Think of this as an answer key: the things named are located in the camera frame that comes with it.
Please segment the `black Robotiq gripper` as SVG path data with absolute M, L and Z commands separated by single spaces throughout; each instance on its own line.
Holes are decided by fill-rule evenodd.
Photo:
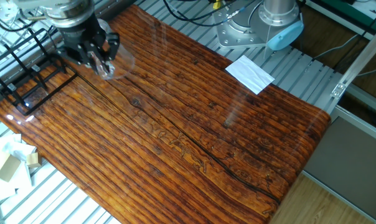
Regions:
M 96 17 L 89 17 L 79 25 L 58 28 L 63 45 L 57 53 L 77 65 L 84 65 L 101 77 L 111 76 L 111 63 L 118 53 L 120 36 L 115 32 L 106 33 Z M 96 47 L 85 47 L 90 44 Z

